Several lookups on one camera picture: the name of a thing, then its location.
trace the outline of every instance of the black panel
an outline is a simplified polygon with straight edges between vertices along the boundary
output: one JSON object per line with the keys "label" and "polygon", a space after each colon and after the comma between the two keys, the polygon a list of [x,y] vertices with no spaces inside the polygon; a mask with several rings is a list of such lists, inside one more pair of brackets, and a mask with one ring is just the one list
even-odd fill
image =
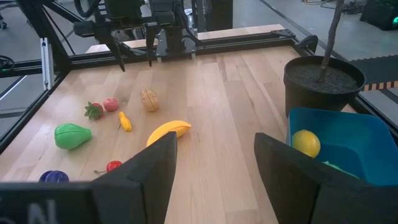
{"label": "black panel", "polygon": [[254,152],[280,224],[309,223],[322,183],[365,184],[263,133],[256,134]]}
{"label": "black panel", "polygon": [[0,199],[0,218],[14,223],[101,223],[88,184],[0,184]]}
{"label": "black panel", "polygon": [[398,187],[323,185],[311,223],[396,224]]}
{"label": "black panel", "polygon": [[95,179],[93,193],[103,223],[164,223],[176,162],[177,135],[170,132]]}

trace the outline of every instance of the metal frame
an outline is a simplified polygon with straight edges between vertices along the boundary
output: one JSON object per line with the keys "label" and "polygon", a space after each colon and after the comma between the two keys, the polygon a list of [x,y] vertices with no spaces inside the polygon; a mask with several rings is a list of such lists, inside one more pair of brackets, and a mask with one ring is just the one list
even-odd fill
{"label": "metal frame", "polygon": [[44,91],[51,90],[54,86],[54,65],[51,44],[47,38],[41,38],[40,44],[42,46],[43,89]]}
{"label": "metal frame", "polygon": [[47,6],[49,9],[53,10],[60,16],[64,17],[65,19],[69,20],[70,22],[84,22],[85,20],[75,15],[73,12],[69,11],[59,2],[52,1],[52,0],[42,0],[42,4]]}
{"label": "metal frame", "polygon": [[[98,52],[92,54],[81,54],[68,56],[60,39],[57,37],[50,21],[42,10],[42,5],[38,4],[37,1],[50,1],[50,0],[17,0],[20,5],[22,12],[26,12],[25,15],[30,20],[30,23],[38,33],[40,38],[48,38],[52,46],[53,59],[55,62],[55,71],[57,77],[54,85],[51,89],[45,90],[24,112],[19,121],[14,124],[13,127],[0,139],[0,153],[2,153],[12,140],[18,135],[19,131],[28,123],[33,117],[36,111],[44,104],[47,98],[52,92],[58,87],[61,81],[68,75],[71,70],[82,69],[82,68],[94,68],[100,66],[117,65],[115,57],[111,52]],[[64,14],[64,17],[75,20],[73,16],[68,16],[68,13]],[[216,54],[221,52],[230,52],[237,50],[250,50],[260,49],[266,47],[280,47],[280,46],[291,46],[301,56],[315,55],[315,47],[317,46],[317,38],[311,37],[306,38],[303,41],[299,41],[293,33],[289,30],[279,30],[277,32],[269,32],[263,34],[251,34],[241,35],[236,37],[225,37],[219,39],[203,40],[205,47],[197,47],[196,54]],[[125,57],[123,56],[124,63],[135,63],[147,61],[147,55],[137,55],[136,57]],[[11,72],[0,73],[0,78],[4,77],[18,77],[23,75],[33,75],[42,73],[42,62],[40,60],[26,61],[16,63],[15,69]],[[373,114],[375,116],[380,115],[371,108],[370,105],[358,96],[355,102],[350,104],[359,113]],[[394,139],[398,139],[398,130],[390,130],[394,136]]]}

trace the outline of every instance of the red apple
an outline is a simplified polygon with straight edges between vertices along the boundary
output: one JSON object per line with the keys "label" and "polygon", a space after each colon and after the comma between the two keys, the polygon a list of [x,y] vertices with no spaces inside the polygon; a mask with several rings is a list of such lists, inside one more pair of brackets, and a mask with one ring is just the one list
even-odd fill
{"label": "red apple", "polygon": [[104,100],[104,107],[107,111],[116,111],[119,108],[119,102],[115,97],[109,97]]}

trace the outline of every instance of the plant stem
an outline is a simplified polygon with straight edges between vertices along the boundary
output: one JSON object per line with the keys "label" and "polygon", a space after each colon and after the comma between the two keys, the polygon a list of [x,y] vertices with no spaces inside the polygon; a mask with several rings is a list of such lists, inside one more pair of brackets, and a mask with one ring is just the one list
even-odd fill
{"label": "plant stem", "polygon": [[329,65],[330,55],[331,52],[333,51],[333,46],[335,45],[337,25],[340,21],[341,12],[343,11],[343,5],[344,5],[344,0],[337,0],[335,15],[333,16],[333,20],[331,22],[329,29],[328,45],[326,46],[325,56],[323,57],[321,65],[321,72],[318,80],[319,82],[325,81],[326,69]]}

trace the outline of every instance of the yellow banana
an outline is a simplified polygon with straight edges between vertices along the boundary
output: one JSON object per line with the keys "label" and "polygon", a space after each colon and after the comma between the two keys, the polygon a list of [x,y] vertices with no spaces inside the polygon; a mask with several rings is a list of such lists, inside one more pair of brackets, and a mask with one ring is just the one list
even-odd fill
{"label": "yellow banana", "polygon": [[175,131],[177,133],[177,138],[184,135],[191,128],[191,124],[185,121],[170,121],[162,126],[158,127],[150,136],[147,141],[147,147],[152,143],[156,142],[163,135],[167,134],[169,131]]}
{"label": "yellow banana", "polygon": [[120,125],[125,131],[131,131],[131,123],[129,118],[122,111],[119,112]]}

